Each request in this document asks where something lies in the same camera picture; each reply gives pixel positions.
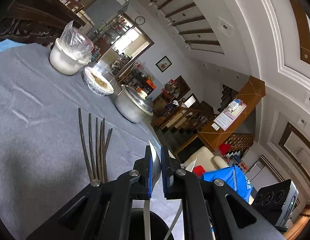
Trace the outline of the dark chopstick four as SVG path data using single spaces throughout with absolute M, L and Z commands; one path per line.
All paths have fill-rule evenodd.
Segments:
M 104 125 L 105 118 L 101 121 L 100 126 L 100 134 L 99 134 L 99 155 L 100 155 L 100 170 L 101 170 L 101 181 L 105 182 L 105 175 L 104 175 L 104 154 L 103 154 L 103 148 L 104 148 Z

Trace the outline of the dark chopstick five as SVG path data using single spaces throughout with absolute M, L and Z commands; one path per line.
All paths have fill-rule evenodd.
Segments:
M 104 154 L 104 147 L 105 147 L 105 118 L 103 118 L 102 123 L 101 123 L 101 142 L 102 142 L 102 146 L 101 146 L 101 151 L 102 154 Z

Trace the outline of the wall calendar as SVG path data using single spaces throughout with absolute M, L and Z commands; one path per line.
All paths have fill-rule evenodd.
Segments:
M 226 131 L 230 125 L 245 110 L 246 104 L 240 99 L 234 99 L 214 120 L 211 127 L 218 131 L 222 129 Z

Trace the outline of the round wall clock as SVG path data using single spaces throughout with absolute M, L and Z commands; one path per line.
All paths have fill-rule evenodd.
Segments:
M 137 16 L 134 20 L 136 25 L 143 25 L 145 24 L 146 20 L 143 16 Z

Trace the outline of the framed wall picture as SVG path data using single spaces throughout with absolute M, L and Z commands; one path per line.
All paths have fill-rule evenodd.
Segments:
M 156 66 L 160 69 L 160 71 L 163 73 L 167 68 L 169 68 L 172 65 L 171 61 L 167 56 L 164 56 L 161 60 L 159 60 L 156 63 Z

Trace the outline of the dark wooden side table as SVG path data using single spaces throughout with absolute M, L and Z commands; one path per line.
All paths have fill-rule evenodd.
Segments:
M 47 45 L 60 37 L 65 26 L 86 23 L 59 0 L 0 0 L 0 42 Z

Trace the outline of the grey refrigerator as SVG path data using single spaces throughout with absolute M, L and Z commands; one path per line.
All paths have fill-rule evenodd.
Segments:
M 85 13 L 94 22 L 94 26 L 91 31 L 95 31 L 104 22 L 108 22 L 112 16 L 116 15 L 120 10 L 125 11 L 128 3 L 120 4 L 116 0 L 97 0 L 90 7 L 86 8 Z

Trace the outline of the dark chopstick one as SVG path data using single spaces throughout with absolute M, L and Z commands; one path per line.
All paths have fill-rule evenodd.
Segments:
M 84 137 L 83 123 L 82 123 L 82 112 L 81 112 L 80 107 L 78 108 L 78 122 L 79 122 L 79 132 L 80 132 L 80 139 L 81 139 L 81 143 L 82 143 L 85 165 L 86 165 L 86 169 L 88 171 L 89 179 L 90 179 L 90 181 L 92 181 L 94 179 L 94 176 L 92 174 L 92 169 L 91 169 L 90 161 L 88 158 L 88 152 L 86 150 L 86 143 L 85 143 L 85 137 Z

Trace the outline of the dark chopstick three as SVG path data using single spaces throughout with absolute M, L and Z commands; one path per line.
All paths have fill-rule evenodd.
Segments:
M 98 127 L 98 117 L 95 120 L 95 155 L 96 155 L 96 169 L 97 169 L 97 177 L 99 180 L 102 179 L 101 174 L 101 162 L 100 162 L 100 153 L 99 153 L 99 127 Z

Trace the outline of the dark chopstick two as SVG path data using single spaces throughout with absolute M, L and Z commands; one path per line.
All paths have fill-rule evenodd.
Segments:
M 94 179 L 98 178 L 97 175 L 97 169 L 96 169 L 96 163 L 94 158 L 94 148 L 93 148 L 93 142 L 92 142 L 92 116 L 91 113 L 89 113 L 89 151 L 90 151 L 90 159 L 91 159 L 91 167 Z

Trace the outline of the beige sofa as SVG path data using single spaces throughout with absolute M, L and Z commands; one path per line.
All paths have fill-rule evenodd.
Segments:
M 195 166 L 201 166 L 205 172 L 219 170 L 229 167 L 228 164 L 218 155 L 214 155 L 207 147 L 203 146 L 190 156 L 184 162 L 188 166 L 192 161 L 196 160 Z

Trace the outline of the black electronic device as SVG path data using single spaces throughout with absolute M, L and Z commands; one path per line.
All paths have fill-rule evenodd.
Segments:
M 262 187 L 252 206 L 273 226 L 283 227 L 290 218 L 299 191 L 291 179 Z

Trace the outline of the aluminium pot with lid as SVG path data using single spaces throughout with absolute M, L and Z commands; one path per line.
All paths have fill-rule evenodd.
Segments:
M 115 100 L 116 109 L 132 123 L 139 123 L 145 116 L 153 116 L 153 107 L 139 93 L 128 85 L 121 85 L 121 92 Z

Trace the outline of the dark chopstick six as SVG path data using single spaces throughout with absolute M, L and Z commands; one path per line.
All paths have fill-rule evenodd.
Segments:
M 110 128 L 108 130 L 107 139 L 106 139 L 105 147 L 104 147 L 104 179 L 105 179 L 106 183 L 108 182 L 107 158 L 106 158 L 106 155 L 107 155 L 107 150 L 109 148 L 109 143 L 110 143 L 110 139 L 111 139 L 111 135 L 112 135 L 112 130 L 113 130 L 112 128 Z

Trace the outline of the grey tablecloth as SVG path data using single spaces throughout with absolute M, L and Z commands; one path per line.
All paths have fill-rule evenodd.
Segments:
M 159 143 L 143 123 L 116 109 L 112 96 L 66 76 L 49 49 L 27 44 L 0 52 L 0 218 L 15 239 L 26 239 L 89 183 L 80 134 L 95 139 L 95 124 L 112 129 L 108 179 L 115 180 Z

